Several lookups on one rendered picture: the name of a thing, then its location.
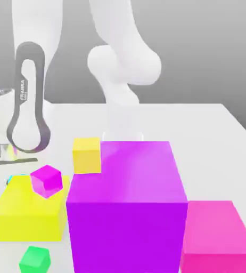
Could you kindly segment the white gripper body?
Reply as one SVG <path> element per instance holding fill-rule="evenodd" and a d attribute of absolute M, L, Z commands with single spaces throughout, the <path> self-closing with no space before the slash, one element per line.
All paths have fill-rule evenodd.
<path fill-rule="evenodd" d="M 20 163 L 30 163 L 30 162 L 37 162 L 37 158 L 21 158 L 16 160 L 0 160 L 1 165 L 11 165 L 11 164 L 20 164 Z"/>

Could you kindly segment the small cyan cube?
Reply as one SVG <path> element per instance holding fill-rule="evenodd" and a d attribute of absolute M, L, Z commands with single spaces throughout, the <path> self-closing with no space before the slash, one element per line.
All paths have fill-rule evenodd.
<path fill-rule="evenodd" d="M 10 181 L 16 177 L 16 176 L 28 176 L 27 174 L 15 174 L 15 175 L 10 175 L 9 178 L 7 179 L 6 183 L 5 183 L 5 186 L 7 187 L 10 183 Z"/>

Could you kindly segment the small magenta cube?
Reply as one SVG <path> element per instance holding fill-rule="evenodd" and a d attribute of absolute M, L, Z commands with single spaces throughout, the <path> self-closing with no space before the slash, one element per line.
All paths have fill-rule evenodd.
<path fill-rule="evenodd" d="M 45 199 L 63 188 L 62 173 L 58 169 L 44 165 L 30 174 L 32 189 Z"/>

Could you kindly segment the small orange cube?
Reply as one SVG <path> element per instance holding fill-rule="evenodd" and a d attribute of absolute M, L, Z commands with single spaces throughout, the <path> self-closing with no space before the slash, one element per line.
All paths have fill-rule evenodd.
<path fill-rule="evenodd" d="M 101 173 L 100 138 L 74 138 L 74 174 Z"/>

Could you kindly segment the small green cube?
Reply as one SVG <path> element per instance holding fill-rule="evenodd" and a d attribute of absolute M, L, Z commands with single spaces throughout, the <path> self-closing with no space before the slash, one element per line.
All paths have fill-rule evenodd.
<path fill-rule="evenodd" d="M 47 248 L 29 246 L 24 253 L 19 268 L 21 273 L 47 273 L 51 265 Z"/>

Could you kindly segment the large yellow box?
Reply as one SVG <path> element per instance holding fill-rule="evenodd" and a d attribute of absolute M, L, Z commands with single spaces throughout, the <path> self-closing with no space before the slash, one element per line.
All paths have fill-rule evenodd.
<path fill-rule="evenodd" d="M 0 197 L 0 242 L 59 242 L 67 221 L 70 181 L 48 199 L 35 193 L 30 176 L 15 175 Z"/>

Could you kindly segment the large purple box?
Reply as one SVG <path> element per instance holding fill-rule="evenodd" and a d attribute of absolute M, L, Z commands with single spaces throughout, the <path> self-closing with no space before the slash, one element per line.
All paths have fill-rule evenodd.
<path fill-rule="evenodd" d="M 75 273 L 178 273 L 187 197 L 168 141 L 103 141 L 101 172 L 75 174 Z"/>

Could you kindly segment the large pink box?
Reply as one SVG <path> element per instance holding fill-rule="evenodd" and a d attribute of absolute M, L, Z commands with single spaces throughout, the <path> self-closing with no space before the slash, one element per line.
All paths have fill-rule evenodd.
<path fill-rule="evenodd" d="M 246 227 L 229 200 L 188 203 L 181 273 L 246 273 Z"/>

